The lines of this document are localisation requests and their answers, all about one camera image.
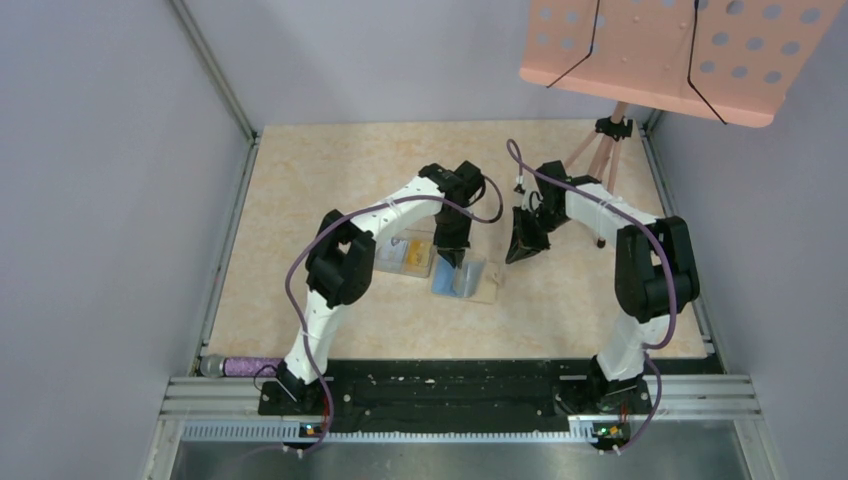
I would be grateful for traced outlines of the clear plastic card tray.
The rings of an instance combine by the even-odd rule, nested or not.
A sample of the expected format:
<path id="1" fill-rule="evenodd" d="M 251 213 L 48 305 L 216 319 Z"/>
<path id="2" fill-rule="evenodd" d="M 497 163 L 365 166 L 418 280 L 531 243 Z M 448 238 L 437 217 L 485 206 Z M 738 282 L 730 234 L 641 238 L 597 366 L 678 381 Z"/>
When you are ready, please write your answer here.
<path id="1" fill-rule="evenodd" d="M 406 229 L 376 251 L 374 269 L 379 272 L 428 278 L 434 264 L 434 233 Z"/>

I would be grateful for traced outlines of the purple glitter microphone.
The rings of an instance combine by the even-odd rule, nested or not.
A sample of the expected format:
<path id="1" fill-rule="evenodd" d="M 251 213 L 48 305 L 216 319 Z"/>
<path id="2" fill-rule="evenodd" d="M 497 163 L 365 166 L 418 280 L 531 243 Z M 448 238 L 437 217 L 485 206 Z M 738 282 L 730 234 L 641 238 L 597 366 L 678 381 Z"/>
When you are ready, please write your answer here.
<path id="1" fill-rule="evenodd" d="M 280 358 L 207 355 L 200 359 L 198 374 L 207 378 L 247 378 L 276 375 Z"/>

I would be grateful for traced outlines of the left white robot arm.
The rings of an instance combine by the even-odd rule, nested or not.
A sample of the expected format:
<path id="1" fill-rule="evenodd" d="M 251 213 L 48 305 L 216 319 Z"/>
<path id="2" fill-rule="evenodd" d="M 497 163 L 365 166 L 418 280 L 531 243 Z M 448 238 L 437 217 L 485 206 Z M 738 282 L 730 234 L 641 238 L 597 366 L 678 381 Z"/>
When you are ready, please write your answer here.
<path id="1" fill-rule="evenodd" d="M 462 267 L 472 222 L 470 208 L 486 192 L 486 176 L 469 161 L 454 170 L 433 163 L 406 185 L 357 212 L 328 212 L 295 263 L 307 271 L 307 302 L 295 309 L 298 339 L 277 368 L 283 401 L 297 413 L 319 404 L 319 379 L 345 310 L 370 287 L 377 250 L 414 223 L 431 217 L 433 244 L 452 268 Z"/>

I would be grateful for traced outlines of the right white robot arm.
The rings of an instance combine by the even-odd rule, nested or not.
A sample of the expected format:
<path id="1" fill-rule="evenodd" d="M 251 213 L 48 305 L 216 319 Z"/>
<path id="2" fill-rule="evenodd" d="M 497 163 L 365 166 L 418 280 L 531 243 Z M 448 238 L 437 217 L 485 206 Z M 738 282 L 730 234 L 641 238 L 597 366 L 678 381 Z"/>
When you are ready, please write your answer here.
<path id="1" fill-rule="evenodd" d="M 637 391 L 647 346 L 665 343 L 672 319 L 700 294 L 688 226 L 679 216 L 660 218 L 630 206 L 590 175 L 567 175 L 560 161 L 542 164 L 534 177 L 536 189 L 513 209 L 505 262 L 549 249 L 550 233 L 569 221 L 614 247 L 620 314 L 578 390 L 583 405 L 612 412 Z"/>

